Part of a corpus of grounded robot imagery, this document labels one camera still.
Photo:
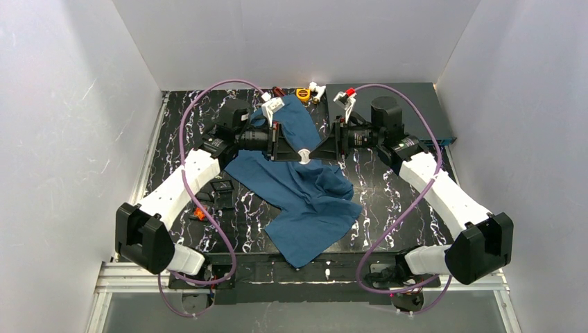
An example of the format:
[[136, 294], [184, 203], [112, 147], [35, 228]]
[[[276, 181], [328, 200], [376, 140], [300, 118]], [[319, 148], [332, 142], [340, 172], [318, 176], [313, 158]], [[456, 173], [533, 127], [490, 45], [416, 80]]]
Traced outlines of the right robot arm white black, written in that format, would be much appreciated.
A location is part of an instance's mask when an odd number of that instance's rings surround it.
[[354, 90], [337, 93], [334, 102], [345, 111], [310, 157], [342, 160], [353, 148], [371, 148], [381, 161], [416, 189], [445, 222], [453, 243], [417, 246], [396, 255], [385, 270], [395, 282], [418, 275], [449, 274], [471, 284], [511, 262], [514, 223], [505, 213], [493, 214], [467, 195], [438, 167], [423, 142], [404, 130], [402, 109], [391, 96], [372, 100], [371, 119], [353, 111]]

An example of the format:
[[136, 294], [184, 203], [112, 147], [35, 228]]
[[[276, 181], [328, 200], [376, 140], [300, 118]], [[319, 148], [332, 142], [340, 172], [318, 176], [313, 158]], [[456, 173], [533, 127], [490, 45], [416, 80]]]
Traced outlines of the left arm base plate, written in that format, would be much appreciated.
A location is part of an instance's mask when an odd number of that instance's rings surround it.
[[[181, 273], [182, 276], [192, 280], [217, 280], [228, 276], [230, 272], [231, 266], [230, 265], [213, 265], [208, 264], [206, 267], [202, 268], [197, 275], [185, 275]], [[231, 277], [227, 278], [225, 281], [218, 283], [218, 284], [211, 284], [211, 285], [200, 285], [194, 284], [192, 282], [186, 282], [184, 280], [176, 278], [173, 274], [170, 274], [168, 279], [168, 288], [179, 290], [179, 289], [233, 289], [236, 282], [236, 273], [233, 274]]]

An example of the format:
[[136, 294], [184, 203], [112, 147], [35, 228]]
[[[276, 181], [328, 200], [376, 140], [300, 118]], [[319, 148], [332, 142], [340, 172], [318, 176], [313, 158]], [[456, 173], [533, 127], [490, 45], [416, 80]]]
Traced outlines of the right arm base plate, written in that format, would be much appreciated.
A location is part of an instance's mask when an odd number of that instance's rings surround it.
[[371, 264], [370, 270], [364, 275], [363, 281], [373, 289], [408, 288], [402, 292], [392, 292], [392, 304], [397, 312], [409, 315], [419, 314], [428, 311], [432, 306], [437, 305], [447, 292], [443, 289], [437, 298], [425, 306], [424, 287], [439, 287], [440, 279], [433, 275], [413, 275], [402, 265]]

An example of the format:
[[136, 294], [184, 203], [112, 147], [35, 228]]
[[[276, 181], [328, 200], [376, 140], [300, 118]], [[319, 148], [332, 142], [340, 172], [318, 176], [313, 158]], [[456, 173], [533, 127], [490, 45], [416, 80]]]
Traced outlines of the red flower brooch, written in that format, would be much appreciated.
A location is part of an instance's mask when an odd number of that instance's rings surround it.
[[198, 207], [193, 212], [192, 218], [195, 219], [195, 220], [198, 220], [198, 221], [205, 221], [205, 220], [207, 220], [207, 216], [205, 214], [205, 211], [201, 210]]

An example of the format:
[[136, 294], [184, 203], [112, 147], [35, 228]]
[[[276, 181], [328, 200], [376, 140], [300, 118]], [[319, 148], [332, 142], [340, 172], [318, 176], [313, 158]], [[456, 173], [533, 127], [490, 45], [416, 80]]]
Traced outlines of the round orange pin badge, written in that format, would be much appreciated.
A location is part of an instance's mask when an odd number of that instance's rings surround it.
[[310, 158], [310, 153], [311, 152], [310, 152], [309, 149], [302, 148], [297, 153], [300, 156], [300, 161], [299, 161], [300, 164], [305, 165], [305, 164], [308, 164], [311, 161], [311, 158]]

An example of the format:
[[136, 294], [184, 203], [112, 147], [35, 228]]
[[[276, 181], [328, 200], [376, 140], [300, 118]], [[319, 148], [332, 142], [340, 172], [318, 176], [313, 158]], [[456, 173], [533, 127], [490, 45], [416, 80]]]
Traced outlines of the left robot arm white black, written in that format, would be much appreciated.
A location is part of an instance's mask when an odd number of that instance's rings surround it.
[[174, 271], [195, 276], [205, 256], [176, 244], [169, 234], [174, 221], [202, 187], [234, 160], [239, 151], [259, 151], [270, 161], [301, 161], [275, 120], [283, 109], [283, 97], [261, 106], [258, 126], [248, 102], [232, 99], [219, 111], [217, 120], [196, 140], [194, 149], [160, 186], [132, 205], [123, 203], [116, 212], [115, 251], [152, 274]]

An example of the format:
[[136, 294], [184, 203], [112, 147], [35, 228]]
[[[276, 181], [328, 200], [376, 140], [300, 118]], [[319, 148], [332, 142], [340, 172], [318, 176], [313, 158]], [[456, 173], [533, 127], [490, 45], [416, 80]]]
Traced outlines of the blue t-shirt garment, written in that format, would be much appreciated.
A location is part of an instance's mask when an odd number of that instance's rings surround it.
[[241, 150], [225, 172], [280, 209], [265, 232], [295, 268], [344, 237], [362, 212], [340, 167], [320, 160], [273, 162], [259, 151]]

